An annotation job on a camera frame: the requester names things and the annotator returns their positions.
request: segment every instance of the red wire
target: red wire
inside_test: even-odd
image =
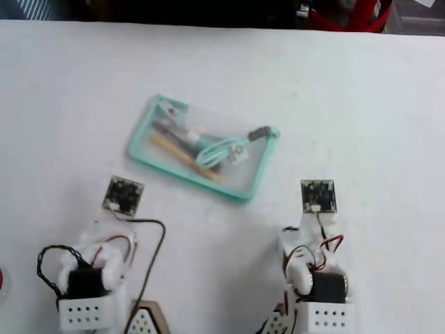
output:
[[[323,247],[324,245],[326,245],[326,244],[332,242],[332,241],[338,240],[338,242],[336,243],[336,245],[335,245],[335,247],[334,247],[334,250],[333,250],[333,252],[335,253],[335,251],[338,249],[338,247],[340,246],[340,244],[341,244],[341,242],[343,241],[343,239],[344,239],[344,236],[343,236],[342,234],[339,234],[339,235],[337,235],[337,236],[335,236],[335,237],[332,237],[332,238],[323,240],[323,241],[321,242],[321,244],[320,244],[320,249],[321,249],[321,255],[323,256],[323,262],[321,262],[321,264],[320,264],[319,266],[313,268],[312,271],[320,271],[320,270],[323,270],[323,269],[326,267],[326,261],[327,261],[327,259],[326,259],[326,255],[325,255],[325,253],[324,253],[323,250],[322,250],[322,247]]]
[[[128,242],[127,254],[125,254],[125,258],[124,258],[124,262],[126,262],[128,257],[130,256],[131,241],[130,241],[130,239],[126,235],[118,234],[118,235],[113,235],[112,237],[109,237],[107,240],[105,240],[105,242],[110,242],[110,241],[115,240],[115,239],[125,239]],[[94,266],[94,264],[96,262],[96,259],[97,259],[97,256],[99,255],[100,252],[102,252],[102,246],[99,247],[99,249],[95,253],[95,256],[92,259],[92,262],[91,262],[91,266],[92,267]]]

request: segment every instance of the wooden stick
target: wooden stick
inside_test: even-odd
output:
[[[193,168],[199,175],[212,180],[214,182],[218,181],[218,174],[210,169],[202,169],[199,166],[196,165],[194,158],[192,158],[190,155],[185,153],[181,148],[176,146],[174,143],[169,141],[168,139],[165,139],[164,136],[156,133],[151,133],[149,135],[149,139],[151,142],[157,144],[159,147],[163,148],[165,151],[173,154],[176,156],[179,160],[184,162],[187,166],[190,166]]]

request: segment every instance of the white plastic mount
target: white plastic mount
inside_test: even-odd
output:
[[[60,329],[80,331],[111,328],[114,325],[113,297],[63,299],[59,302]]]
[[[280,312],[274,311],[267,319],[263,330],[263,334],[281,334],[282,331],[288,326],[287,317],[283,317]]]
[[[139,309],[133,317],[128,334],[159,334],[147,310]]]
[[[297,303],[298,334],[350,334],[355,332],[355,306],[337,303]]]
[[[130,300],[125,284],[106,296],[87,299],[61,299],[58,303],[63,333],[122,334],[129,316]]]

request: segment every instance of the clear plastic pouch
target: clear plastic pouch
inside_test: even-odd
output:
[[[239,199],[249,199],[279,132],[162,95],[150,100],[129,146],[136,161]]]

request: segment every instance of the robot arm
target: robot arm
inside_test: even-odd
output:
[[[300,227],[279,235],[287,281],[283,307],[275,308],[258,334],[281,333],[281,328],[286,334],[354,333],[348,276],[336,254],[343,235],[331,233],[337,210],[333,182],[302,181],[302,190]]]

